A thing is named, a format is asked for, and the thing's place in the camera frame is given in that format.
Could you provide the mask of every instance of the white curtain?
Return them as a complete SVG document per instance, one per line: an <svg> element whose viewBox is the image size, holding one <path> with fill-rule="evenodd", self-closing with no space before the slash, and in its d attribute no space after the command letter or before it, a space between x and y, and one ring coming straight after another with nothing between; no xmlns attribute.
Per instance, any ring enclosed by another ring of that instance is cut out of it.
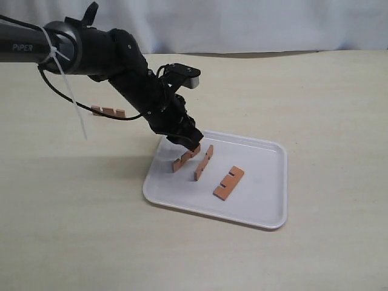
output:
<svg viewBox="0 0 388 291"><path fill-rule="evenodd" d="M82 18L92 0L0 0L43 25ZM134 35L143 53L388 48L388 0L97 0L94 26Z"/></svg>

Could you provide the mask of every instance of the white zip tie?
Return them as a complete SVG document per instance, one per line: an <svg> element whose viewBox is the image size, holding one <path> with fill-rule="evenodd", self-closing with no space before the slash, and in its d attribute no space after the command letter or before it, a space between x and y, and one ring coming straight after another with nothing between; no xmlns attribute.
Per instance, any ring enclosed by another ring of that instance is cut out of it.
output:
<svg viewBox="0 0 388 291"><path fill-rule="evenodd" d="M82 115L81 115L81 112L80 112L80 110L79 110L79 108L78 108L78 105L77 105L77 103L76 103L76 101L75 101L74 94L73 94L73 92L72 92L72 90L71 90L71 88L70 88L69 82L67 81L66 75L65 75L65 73L63 72L63 69L62 69L62 67L61 67L61 65L60 65L60 63L59 63L59 61L58 61L58 59L56 58L56 54L59 54L60 56L62 56L63 58L65 58L65 59L68 60L68 61L69 61L70 59L69 59L68 57L66 57L65 55L63 55L61 52L59 52L59 51L56 49L56 47L54 47L54 46L52 45L51 40L50 40L50 37L48 36L49 34L46 32L46 30L45 30L43 27L41 27L41 26L39 26L39 27L40 27L40 29L43 31L43 33L44 33L44 35L45 35L45 37L46 37L46 39L47 39L47 42L48 42L48 44L49 44L49 46L50 46L50 54L47 56L47 59L48 59L48 58L53 58L54 61L56 62L56 65L58 66L59 71L61 72L61 75L62 75L62 77L63 77L63 79L64 79L64 81L65 81L67 90L69 91L70 97L71 97L72 100L73 100L73 103L74 103L74 106L75 106L75 110L76 110L76 112L77 112L77 114L78 114L79 120L80 120L80 122L81 122L81 127L82 127L82 131L83 131L83 133L84 133L84 137L85 137L85 139L87 140L87 134L86 134L86 129L85 129L84 120L83 120L83 118L82 118Z"/></svg>

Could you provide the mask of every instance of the beige table surface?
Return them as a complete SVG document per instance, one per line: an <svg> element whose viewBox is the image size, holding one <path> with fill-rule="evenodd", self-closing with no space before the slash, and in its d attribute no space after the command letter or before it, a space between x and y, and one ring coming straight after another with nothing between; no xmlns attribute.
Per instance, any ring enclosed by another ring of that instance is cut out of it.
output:
<svg viewBox="0 0 388 291"><path fill-rule="evenodd" d="M388 52L148 55L202 70L179 92L200 129L289 153L275 232L154 207L160 137L75 108L35 65L1 64L0 290L383 290L388 287ZM49 75L66 92L59 76ZM69 77L78 101L131 105Z"/></svg>

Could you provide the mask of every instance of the robotic arm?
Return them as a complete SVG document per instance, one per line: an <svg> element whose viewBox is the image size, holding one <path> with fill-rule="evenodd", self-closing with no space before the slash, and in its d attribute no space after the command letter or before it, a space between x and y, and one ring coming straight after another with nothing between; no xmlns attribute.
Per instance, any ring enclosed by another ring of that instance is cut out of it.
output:
<svg viewBox="0 0 388 291"><path fill-rule="evenodd" d="M66 17L64 22L53 21L44 26L53 46L70 59L57 57L64 73L87 75L96 82L108 81L156 134L195 150L203 135L187 114L184 98L176 91L181 86L194 89L201 72L182 64L167 64L155 74L131 34L120 29L103 32L91 26L97 9L94 2L80 21ZM34 62L41 72L60 74L49 53L47 39L39 27L0 23L0 62Z"/></svg>

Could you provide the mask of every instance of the plastic tray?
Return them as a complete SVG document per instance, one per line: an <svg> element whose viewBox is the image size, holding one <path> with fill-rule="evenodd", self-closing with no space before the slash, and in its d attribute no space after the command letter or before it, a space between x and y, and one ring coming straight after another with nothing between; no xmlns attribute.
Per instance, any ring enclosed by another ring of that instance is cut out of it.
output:
<svg viewBox="0 0 388 291"><path fill-rule="evenodd" d="M287 220L287 152L275 142L205 131L201 152L176 173L172 162L186 149L162 138L143 185L155 204L249 226L277 229ZM209 145L214 154L199 181L194 171ZM232 166L245 171L223 201L213 191Z"/></svg>

